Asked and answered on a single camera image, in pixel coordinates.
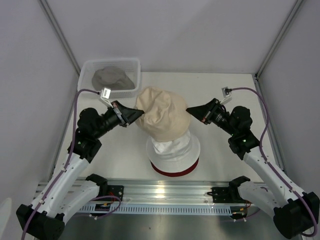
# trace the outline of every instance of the white plastic basket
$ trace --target white plastic basket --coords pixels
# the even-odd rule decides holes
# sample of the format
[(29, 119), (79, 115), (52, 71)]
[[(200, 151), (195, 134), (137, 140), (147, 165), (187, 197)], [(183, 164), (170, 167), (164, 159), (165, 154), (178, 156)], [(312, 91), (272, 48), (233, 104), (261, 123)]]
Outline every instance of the white plastic basket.
[(110, 99), (119, 98), (134, 98), (140, 90), (141, 87), (141, 76), (140, 76), (140, 61), (138, 58), (109, 58), (100, 60), (89, 60), (83, 64), (81, 69), (79, 81), (78, 81), (78, 91), (80, 89), (90, 89), (95, 90), (92, 85), (92, 78), (95, 72), (99, 69), (105, 67), (114, 66), (122, 69), (125, 74), (134, 83), (134, 89), (128, 90), (114, 90), (111, 91)]

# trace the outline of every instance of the fabric hat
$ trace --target fabric hat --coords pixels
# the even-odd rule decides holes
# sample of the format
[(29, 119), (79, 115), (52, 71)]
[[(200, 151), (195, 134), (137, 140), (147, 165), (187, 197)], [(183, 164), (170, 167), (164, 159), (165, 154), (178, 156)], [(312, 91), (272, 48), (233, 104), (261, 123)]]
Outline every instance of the fabric hat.
[(192, 172), (199, 161), (200, 142), (189, 130), (173, 141), (158, 142), (149, 137), (146, 152), (152, 167), (160, 174), (180, 177)]
[(189, 128), (187, 103), (174, 92), (147, 87), (136, 98), (135, 107), (145, 112), (136, 124), (157, 142), (176, 140)]
[(92, 86), (97, 91), (104, 87), (111, 90), (130, 90), (135, 88), (135, 84), (126, 75), (125, 71), (116, 66), (106, 66), (95, 71), (92, 78)]

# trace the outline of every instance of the red ring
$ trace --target red ring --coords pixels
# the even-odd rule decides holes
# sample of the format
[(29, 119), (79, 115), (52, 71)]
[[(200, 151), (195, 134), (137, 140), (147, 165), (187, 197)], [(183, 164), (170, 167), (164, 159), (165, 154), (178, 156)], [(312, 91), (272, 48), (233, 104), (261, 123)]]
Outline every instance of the red ring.
[(184, 171), (180, 171), (180, 172), (165, 172), (165, 171), (161, 171), (159, 170), (151, 161), (151, 166), (153, 167), (153, 169), (159, 173), (159, 174), (162, 174), (164, 176), (167, 176), (167, 177), (181, 177), (181, 176), (184, 176), (184, 175), (187, 175), (189, 173), (191, 173), (198, 165), (198, 162), (199, 162), (199, 158), (196, 160), (196, 162), (191, 166), (189, 167), (187, 170), (184, 170)]

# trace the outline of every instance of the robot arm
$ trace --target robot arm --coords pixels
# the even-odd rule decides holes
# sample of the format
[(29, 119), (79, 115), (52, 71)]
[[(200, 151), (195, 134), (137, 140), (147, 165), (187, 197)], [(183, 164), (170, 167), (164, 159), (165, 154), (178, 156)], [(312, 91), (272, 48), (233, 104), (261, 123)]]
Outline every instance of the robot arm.
[(214, 98), (205, 105), (190, 107), (186, 111), (202, 123), (206, 125), (214, 123), (231, 135), (228, 143), (232, 152), (248, 164), (269, 189), (265, 191), (243, 176), (232, 181), (237, 195), (252, 202), (272, 217), (282, 235), (291, 239), (314, 225), (303, 202), (310, 208), (318, 223), (320, 205), (318, 196), (313, 192), (305, 193), (277, 165), (262, 157), (260, 141), (250, 130), (253, 121), (249, 109), (236, 106), (232, 113), (229, 113), (225, 106)]
[(111, 104), (112, 107), (102, 115), (94, 108), (86, 108), (80, 113), (74, 147), (71, 147), (71, 143), (68, 148), (67, 159), (71, 155), (70, 161), (62, 164), (61, 170), (29, 206), (21, 204), (16, 211), (22, 229), (31, 219), (27, 233), (40, 240), (56, 240), (69, 219), (83, 205), (97, 196), (107, 195), (107, 180), (92, 174), (78, 191), (66, 197), (77, 177), (98, 153), (102, 145), (99, 138), (117, 125), (129, 126), (144, 114), (144, 111), (125, 107), (118, 101)]

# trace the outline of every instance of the gray fabric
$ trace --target gray fabric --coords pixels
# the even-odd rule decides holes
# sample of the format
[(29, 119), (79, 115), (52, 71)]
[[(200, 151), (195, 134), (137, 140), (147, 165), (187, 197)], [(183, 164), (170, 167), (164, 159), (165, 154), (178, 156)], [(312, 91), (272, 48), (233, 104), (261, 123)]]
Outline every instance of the gray fabric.
[(104, 87), (111, 90), (130, 90), (135, 88), (135, 84), (126, 75), (125, 71), (116, 66), (106, 66), (97, 70), (92, 78), (92, 86), (100, 91)]

